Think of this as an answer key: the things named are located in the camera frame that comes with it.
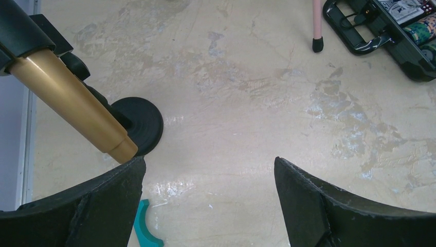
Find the black handle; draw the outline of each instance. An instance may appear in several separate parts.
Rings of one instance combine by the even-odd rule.
[[[366,55],[392,40],[387,33],[382,33],[380,36],[366,42],[338,8],[336,5],[338,1],[339,0],[327,0],[324,4],[323,14],[324,18],[330,26],[332,26],[351,53],[355,55]]]

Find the gold telescope barrel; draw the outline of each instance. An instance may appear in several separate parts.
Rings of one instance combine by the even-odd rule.
[[[101,152],[121,164],[135,156],[127,131],[51,50],[15,58],[7,70]]]

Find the circular black pad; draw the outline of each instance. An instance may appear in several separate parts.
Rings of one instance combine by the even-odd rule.
[[[159,143],[164,131],[164,120],[159,109],[146,99],[138,97],[123,98],[112,104],[112,107],[130,121],[128,136],[138,146],[136,156],[151,152]]]

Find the black rubber tip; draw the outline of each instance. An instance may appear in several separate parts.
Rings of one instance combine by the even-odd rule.
[[[324,49],[324,40],[322,39],[322,37],[317,40],[313,39],[312,50],[314,51],[314,53],[319,53],[322,51],[322,49]]]
[[[164,120],[159,109],[148,100],[138,97],[120,99],[112,107],[132,121],[127,134],[138,146],[136,156],[151,152],[164,131]]]

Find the floor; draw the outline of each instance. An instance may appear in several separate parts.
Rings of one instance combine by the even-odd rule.
[[[436,212],[436,85],[347,52],[311,1],[43,0],[110,102],[155,103],[147,224],[173,246],[289,246],[274,158],[357,195]],[[38,104],[34,199],[117,163]],[[139,246],[134,231],[129,246]]]

